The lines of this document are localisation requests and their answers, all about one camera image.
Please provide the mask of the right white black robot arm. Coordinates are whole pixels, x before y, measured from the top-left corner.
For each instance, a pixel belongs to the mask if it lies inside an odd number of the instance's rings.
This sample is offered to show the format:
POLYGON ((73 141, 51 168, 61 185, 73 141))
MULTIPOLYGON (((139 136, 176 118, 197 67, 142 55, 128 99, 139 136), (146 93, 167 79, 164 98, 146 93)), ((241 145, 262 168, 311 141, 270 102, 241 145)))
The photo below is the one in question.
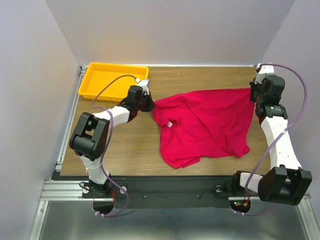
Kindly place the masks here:
POLYGON ((270 170, 264 175, 237 171, 230 182, 231 192, 247 190, 264 202, 296 206, 312 182, 312 174, 298 161, 288 133, 288 114, 280 104, 285 80, 274 74, 250 82, 250 100, 267 140, 270 170))

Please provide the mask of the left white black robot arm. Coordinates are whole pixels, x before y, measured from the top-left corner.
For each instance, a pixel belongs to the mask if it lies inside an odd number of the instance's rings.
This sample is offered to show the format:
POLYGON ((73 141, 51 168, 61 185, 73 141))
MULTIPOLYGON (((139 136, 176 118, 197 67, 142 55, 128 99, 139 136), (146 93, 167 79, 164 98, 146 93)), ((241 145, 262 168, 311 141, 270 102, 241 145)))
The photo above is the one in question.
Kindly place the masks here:
POLYGON ((132 85, 127 96, 113 108, 99 113, 80 115, 69 141, 69 147, 82 160, 89 176, 81 188, 106 197, 112 192, 109 172, 103 167, 103 157, 111 141, 115 126, 131 122, 138 112, 151 112, 155 108, 146 81, 132 85))

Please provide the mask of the red t shirt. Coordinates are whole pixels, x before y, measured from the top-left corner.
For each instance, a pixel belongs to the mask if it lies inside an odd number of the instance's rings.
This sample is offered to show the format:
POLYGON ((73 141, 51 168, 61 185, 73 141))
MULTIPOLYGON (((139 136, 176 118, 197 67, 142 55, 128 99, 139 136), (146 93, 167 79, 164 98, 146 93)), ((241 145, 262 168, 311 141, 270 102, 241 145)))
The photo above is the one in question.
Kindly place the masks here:
POLYGON ((254 103, 249 88, 196 90, 155 101, 163 161, 178 169, 201 158, 241 158, 250 151, 247 135, 254 103))

